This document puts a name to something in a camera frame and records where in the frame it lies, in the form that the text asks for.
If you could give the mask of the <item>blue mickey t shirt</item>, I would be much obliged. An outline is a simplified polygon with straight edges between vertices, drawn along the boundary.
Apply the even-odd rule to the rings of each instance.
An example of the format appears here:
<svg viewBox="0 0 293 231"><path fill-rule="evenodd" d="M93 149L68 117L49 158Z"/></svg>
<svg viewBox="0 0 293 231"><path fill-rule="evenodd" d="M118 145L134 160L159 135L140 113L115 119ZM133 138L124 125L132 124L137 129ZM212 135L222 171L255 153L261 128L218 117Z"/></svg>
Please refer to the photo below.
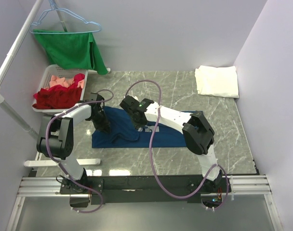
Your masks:
<svg viewBox="0 0 293 231"><path fill-rule="evenodd" d="M106 106L104 112L110 122L109 134L96 130L92 134L92 148L147 148L155 122L135 129L129 115L122 109ZM153 148L186 147L184 136L177 130L158 124Z"/></svg>

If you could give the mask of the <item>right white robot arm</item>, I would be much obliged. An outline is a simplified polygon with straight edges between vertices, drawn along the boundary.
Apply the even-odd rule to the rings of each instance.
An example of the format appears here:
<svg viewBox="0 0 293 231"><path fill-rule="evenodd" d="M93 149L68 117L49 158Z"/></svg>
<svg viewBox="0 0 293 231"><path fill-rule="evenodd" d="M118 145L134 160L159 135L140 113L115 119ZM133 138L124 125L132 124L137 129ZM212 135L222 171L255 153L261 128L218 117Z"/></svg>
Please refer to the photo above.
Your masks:
<svg viewBox="0 0 293 231"><path fill-rule="evenodd" d="M181 133L187 149L198 156L202 176L206 177L204 188L215 192L221 186L223 172L214 153L214 130L203 112L176 111L150 99L139 102L132 96L126 96L120 107L130 116L136 128L148 122L159 122Z"/></svg>

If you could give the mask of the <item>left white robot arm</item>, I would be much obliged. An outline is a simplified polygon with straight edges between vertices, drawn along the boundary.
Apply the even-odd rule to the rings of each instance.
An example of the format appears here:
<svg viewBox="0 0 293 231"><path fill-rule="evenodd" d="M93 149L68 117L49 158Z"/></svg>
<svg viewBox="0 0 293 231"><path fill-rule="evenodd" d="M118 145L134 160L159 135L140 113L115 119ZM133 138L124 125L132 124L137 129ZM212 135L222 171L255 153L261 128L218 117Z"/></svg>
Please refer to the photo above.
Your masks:
<svg viewBox="0 0 293 231"><path fill-rule="evenodd" d="M74 126L86 120L91 121L95 130L111 133L110 122L104 112L102 95L92 93L91 99L79 101L72 108L42 118L37 138L37 151L51 158L63 171L63 185L84 193L90 188L85 168L72 154L74 147Z"/></svg>

